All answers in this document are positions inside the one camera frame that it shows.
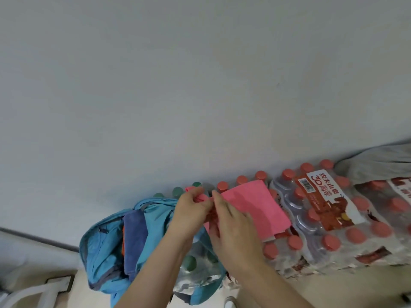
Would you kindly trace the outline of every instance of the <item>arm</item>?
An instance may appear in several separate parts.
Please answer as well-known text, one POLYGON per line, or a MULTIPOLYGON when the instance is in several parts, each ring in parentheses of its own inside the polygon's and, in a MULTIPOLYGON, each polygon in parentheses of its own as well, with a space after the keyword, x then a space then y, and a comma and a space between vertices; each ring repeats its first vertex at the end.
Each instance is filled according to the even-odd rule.
POLYGON ((313 308, 265 263, 249 214, 239 212, 213 191, 219 226, 210 222, 210 238, 220 261, 262 308, 313 308))
POLYGON ((164 237, 115 308, 167 307, 182 260, 214 205, 211 200, 194 203, 203 192, 194 188, 180 197, 164 237))

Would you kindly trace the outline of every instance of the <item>floor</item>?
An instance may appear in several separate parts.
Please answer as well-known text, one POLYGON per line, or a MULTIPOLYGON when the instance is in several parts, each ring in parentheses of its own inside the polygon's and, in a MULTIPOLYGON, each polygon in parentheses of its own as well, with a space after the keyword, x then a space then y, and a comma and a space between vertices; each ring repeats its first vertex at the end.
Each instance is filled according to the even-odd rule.
MULTIPOLYGON (((411 266, 370 267, 328 276, 312 275, 291 280, 291 285, 316 308, 391 308, 403 305, 399 295, 411 291, 411 266)), ((222 307, 226 296, 234 295, 241 308, 257 308, 244 290, 219 290, 198 308, 222 307)), ((174 297, 168 308, 188 306, 174 297)), ((84 271, 79 271, 67 308, 109 308, 109 296, 91 291, 84 271)))

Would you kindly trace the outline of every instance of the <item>blue towel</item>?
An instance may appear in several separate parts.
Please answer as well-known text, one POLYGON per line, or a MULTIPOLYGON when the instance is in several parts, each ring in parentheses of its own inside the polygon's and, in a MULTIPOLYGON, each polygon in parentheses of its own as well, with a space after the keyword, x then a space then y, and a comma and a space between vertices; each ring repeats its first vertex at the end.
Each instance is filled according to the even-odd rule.
POLYGON ((124 215, 124 273, 133 281, 138 271, 136 264, 147 240, 144 212, 131 210, 124 215))

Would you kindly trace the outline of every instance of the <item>red bottle cap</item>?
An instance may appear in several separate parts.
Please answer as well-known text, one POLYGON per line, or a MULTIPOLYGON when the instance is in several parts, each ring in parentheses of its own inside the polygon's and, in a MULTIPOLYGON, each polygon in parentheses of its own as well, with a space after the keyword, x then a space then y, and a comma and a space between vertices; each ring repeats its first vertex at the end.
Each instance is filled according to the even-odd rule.
POLYGON ((325 170, 332 170, 334 167, 334 162, 328 159, 324 159, 320 162, 320 167, 325 170))
POLYGON ((388 202, 388 206, 391 211, 394 212, 407 212, 410 210, 410 205, 402 198, 392 198, 388 202))
POLYGON ((345 232, 348 241, 354 244, 361 244, 367 240, 366 235, 356 227, 351 227, 345 232))
POLYGON ((371 231, 380 238, 387 238, 393 234, 391 227, 380 221, 373 221, 371 224, 371 231))
POLYGON ((337 183, 338 186, 341 188, 348 188, 350 186, 350 180, 344 176, 337 176, 334 178, 335 182, 337 183))
POLYGON ((259 179, 259 180, 262 180, 262 181, 265 181, 265 180, 267 179, 267 173, 264 172, 264 171, 258 171, 258 172, 255 174, 255 178, 256 178, 256 179, 259 179))
POLYGON ((284 180, 292 180, 295 177, 295 171, 293 171, 290 168, 285 169, 284 171, 282 171, 281 173, 281 177, 284 180))
POLYGON ((387 182, 384 180, 373 180, 368 183, 368 186, 372 190, 382 190, 387 186, 387 182))
POLYGON ((367 199, 363 197, 353 197, 351 201, 355 204, 357 207, 358 211, 360 212, 365 212, 369 208, 369 202, 367 199))
POLYGON ((263 254, 268 259, 275 259, 278 255, 278 248, 273 242, 264 245, 263 254))
POLYGON ((340 239, 338 239, 336 236, 333 236, 332 234, 326 234, 322 238, 321 243, 328 251, 331 252, 334 252, 341 247, 340 239))
POLYGON ((300 199, 300 200, 304 199, 307 196, 300 187, 295 188, 294 195, 297 199, 300 199))
POLYGON ((242 185, 245 183, 248 183, 247 177, 245 177, 244 175, 240 175, 239 177, 237 177, 237 185, 242 185))
POLYGON ((287 244, 292 250, 301 250, 303 246, 301 238, 295 235, 288 237, 287 244))
POLYGON ((273 197, 273 199, 277 199, 278 197, 278 192, 275 191, 274 189, 269 189, 268 191, 270 191, 270 195, 273 197))
POLYGON ((218 190, 219 193, 222 193, 222 192, 224 192, 224 191, 227 191, 228 189, 229 189, 229 185, 228 185, 228 183, 225 182, 225 181, 220 181, 220 182, 217 184, 217 190, 218 190))
POLYGON ((308 210, 307 217, 310 221, 320 221, 320 216, 313 208, 308 210))
POLYGON ((311 163, 305 162, 305 163, 301 164, 300 170, 303 173, 310 173, 310 172, 314 171, 314 166, 312 166, 311 163))

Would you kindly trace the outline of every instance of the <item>shoe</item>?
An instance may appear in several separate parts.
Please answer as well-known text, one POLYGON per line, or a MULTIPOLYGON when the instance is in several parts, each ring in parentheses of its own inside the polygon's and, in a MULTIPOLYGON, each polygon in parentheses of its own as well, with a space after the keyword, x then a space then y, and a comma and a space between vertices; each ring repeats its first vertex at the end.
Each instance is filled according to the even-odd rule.
POLYGON ((237 300, 233 296, 229 296, 226 298, 224 302, 224 308, 240 308, 237 303, 237 300))

